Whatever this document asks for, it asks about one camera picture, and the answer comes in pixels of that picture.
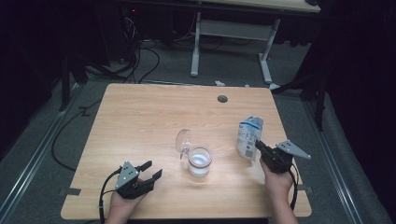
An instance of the wire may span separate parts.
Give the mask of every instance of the wire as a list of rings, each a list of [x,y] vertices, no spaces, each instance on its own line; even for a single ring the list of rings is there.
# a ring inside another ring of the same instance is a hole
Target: wire
[[[157,63],[155,64],[155,66],[154,66],[151,70],[149,70],[149,72],[147,72],[145,75],[143,75],[143,76],[139,79],[138,84],[140,84],[146,76],[148,76],[152,71],[154,71],[154,69],[156,69],[156,68],[158,67],[158,64],[160,63],[160,55],[158,55],[157,52],[155,52],[155,51],[152,50],[152,49],[146,49],[146,50],[153,52],[153,53],[157,56],[158,61],[157,61]]]
[[[138,32],[136,31],[136,26],[134,25],[134,22],[125,17],[124,21],[128,22],[128,28],[125,29],[125,31],[123,32],[125,39],[126,39],[126,48],[127,48],[127,54],[126,57],[130,57],[130,52],[131,49],[133,48],[133,43],[134,43],[134,39],[135,39],[135,35],[138,34]],[[129,63],[127,65],[125,65],[124,67],[122,67],[121,69],[118,69],[116,71],[114,71],[113,73],[119,75],[120,73],[126,72],[129,69],[134,67],[134,56],[131,57]],[[91,70],[89,67],[85,67],[85,71],[89,74],[92,75],[96,75],[96,76],[102,76],[105,75],[105,73],[103,73],[102,71],[95,71],[95,70]]]
[[[52,145],[51,145],[51,154],[52,154],[52,158],[53,158],[58,164],[60,164],[63,168],[65,168],[65,169],[67,169],[67,170],[70,170],[70,171],[73,171],[73,172],[76,171],[75,168],[72,168],[72,167],[70,167],[70,166],[68,166],[68,165],[65,165],[64,163],[60,162],[60,161],[58,160],[58,158],[56,157],[56,154],[55,154],[55,144],[56,144],[56,141],[58,140],[59,135],[62,133],[62,131],[64,130],[64,128],[65,128],[71,121],[73,121],[76,117],[78,117],[79,115],[85,113],[88,109],[90,109],[90,108],[93,107],[94,105],[97,105],[97,104],[98,104],[99,102],[101,102],[101,101],[102,101],[102,99],[96,101],[95,103],[93,103],[92,105],[90,105],[90,106],[88,106],[88,107],[85,107],[81,112],[77,113],[75,116],[73,116],[73,118],[71,118],[70,120],[68,120],[68,121],[64,124],[64,126],[62,126],[62,128],[59,130],[59,132],[56,133],[56,135],[55,135],[55,137],[54,137],[54,139],[53,139],[53,141],[52,141]]]
[[[109,192],[113,192],[113,191],[115,191],[115,190],[114,190],[114,189],[108,190],[108,191],[106,191],[105,193],[103,193],[103,195],[105,195],[105,194],[107,194],[107,193],[109,193]]]
[[[184,36],[182,36],[181,38],[175,39],[175,40],[174,40],[175,43],[176,43],[177,41],[179,41],[179,40],[190,39],[191,37],[195,36],[195,35],[190,35],[190,36],[189,36],[189,34],[191,33],[192,27],[194,27],[196,17],[197,17],[197,13],[195,12],[195,13],[194,13],[194,18],[192,19],[192,23],[191,23],[191,26],[190,26],[190,30],[189,30]]]
[[[140,45],[139,48],[137,49],[137,62],[134,65],[134,68],[132,69],[131,73],[125,78],[125,80],[122,83],[125,83],[129,79],[129,83],[131,83],[131,77],[134,79],[134,71],[136,70],[137,66],[140,64]]]
[[[107,179],[105,180],[105,183],[104,183],[103,186],[102,186],[102,190],[100,191],[100,196],[99,196],[99,217],[100,217],[100,221],[101,221],[102,224],[105,223],[105,210],[104,210],[104,208],[103,208],[103,195],[105,195],[105,193],[108,193],[108,192],[109,192],[109,191],[104,192],[104,191],[105,191],[105,188],[106,188],[106,185],[107,185],[107,182],[108,182],[108,181],[111,179],[111,177],[113,177],[114,175],[120,174],[120,173],[121,173],[121,170],[122,170],[122,167],[120,167],[118,170],[116,170],[116,171],[113,172],[110,176],[108,176]]]
[[[291,175],[291,179],[293,180],[293,185],[294,185],[293,198],[290,203],[290,208],[291,208],[291,210],[294,210],[295,204],[297,202],[297,190],[298,190],[297,187],[298,187],[298,181],[299,181],[300,177],[299,177],[298,170],[295,167],[295,165],[294,164],[291,164],[291,165],[294,167],[294,169],[296,170],[296,174],[297,174],[297,180],[296,180],[293,172],[291,170],[289,170],[289,174]]]
[[[239,77],[234,77],[234,78],[239,80],[239,81],[241,81],[241,82],[243,82],[245,84],[245,86],[249,86],[249,84],[244,79],[239,78]]]

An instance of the human hand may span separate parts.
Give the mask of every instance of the human hand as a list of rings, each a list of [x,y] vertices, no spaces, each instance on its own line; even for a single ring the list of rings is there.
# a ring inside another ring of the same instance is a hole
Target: human hand
[[[272,206],[272,217],[275,224],[297,224],[297,217],[289,206],[289,191],[293,180],[289,173],[276,174],[260,159],[265,173],[265,187]]]
[[[110,210],[106,224],[124,224],[134,212],[137,205],[146,197],[143,194],[135,199],[123,199],[116,191],[111,194]]]
[[[271,172],[262,159],[260,159],[260,165],[265,173],[265,187],[268,190],[270,199],[287,201],[293,183],[290,174],[276,174]]]

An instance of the table top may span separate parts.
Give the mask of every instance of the table top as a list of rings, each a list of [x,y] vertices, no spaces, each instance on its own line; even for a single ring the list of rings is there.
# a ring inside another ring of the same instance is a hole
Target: table top
[[[220,103],[220,95],[228,101]],[[239,122],[250,116],[264,120],[262,141],[268,146],[287,139],[272,93],[265,88],[110,84],[70,186],[81,192],[66,196],[62,217],[99,218],[101,187],[124,161],[133,166],[152,161],[139,176],[144,180],[163,169],[132,218],[271,216],[260,153],[256,161],[247,161],[236,150]],[[179,158],[175,142],[182,129],[191,130],[193,146],[211,150],[207,176],[192,176],[188,160]],[[116,182],[113,177],[106,190]],[[104,197],[105,214],[110,195]],[[311,214],[304,191],[299,190],[294,212],[297,217]]]
[[[300,12],[320,12],[319,6],[310,6],[305,0],[201,0],[202,2],[230,4],[244,7],[265,7]]]

